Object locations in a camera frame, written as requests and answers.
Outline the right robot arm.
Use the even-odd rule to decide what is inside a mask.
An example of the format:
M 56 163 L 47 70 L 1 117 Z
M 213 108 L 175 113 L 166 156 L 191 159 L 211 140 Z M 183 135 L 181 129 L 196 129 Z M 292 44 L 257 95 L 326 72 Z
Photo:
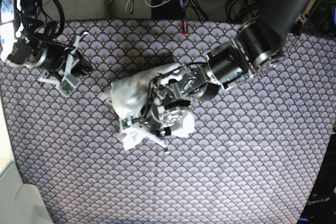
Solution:
M 48 83 L 64 97 L 80 83 L 79 76 L 92 71 L 79 52 L 76 35 L 71 45 L 56 42 L 65 27 L 59 0 L 1 0 L 1 61 L 13 68 L 39 68 L 40 83 Z

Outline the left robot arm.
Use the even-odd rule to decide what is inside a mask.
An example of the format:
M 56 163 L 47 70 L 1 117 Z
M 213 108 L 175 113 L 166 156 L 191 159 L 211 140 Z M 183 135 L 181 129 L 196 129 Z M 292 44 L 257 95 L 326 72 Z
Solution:
M 210 100 L 271 66 L 310 0 L 261 0 L 259 14 L 236 36 L 207 55 L 206 62 L 171 63 L 135 74 L 127 81 L 131 110 L 120 115 L 118 140 L 125 150 L 144 139 L 167 148 L 165 137 L 188 137 L 195 130 L 193 100 Z

